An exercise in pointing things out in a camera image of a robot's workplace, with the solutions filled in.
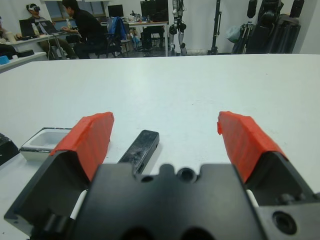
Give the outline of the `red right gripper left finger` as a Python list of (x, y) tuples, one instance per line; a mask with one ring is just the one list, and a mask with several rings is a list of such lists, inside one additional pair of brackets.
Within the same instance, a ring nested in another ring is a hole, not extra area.
[(108, 153), (110, 111), (84, 116), (56, 145), (4, 214), (17, 229), (74, 228), (72, 212)]

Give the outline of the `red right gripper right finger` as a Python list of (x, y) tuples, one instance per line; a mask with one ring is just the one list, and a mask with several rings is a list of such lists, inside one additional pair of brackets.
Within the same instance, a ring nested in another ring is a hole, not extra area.
[(260, 206), (318, 203), (319, 194), (250, 116), (221, 111), (217, 132), (230, 162)]

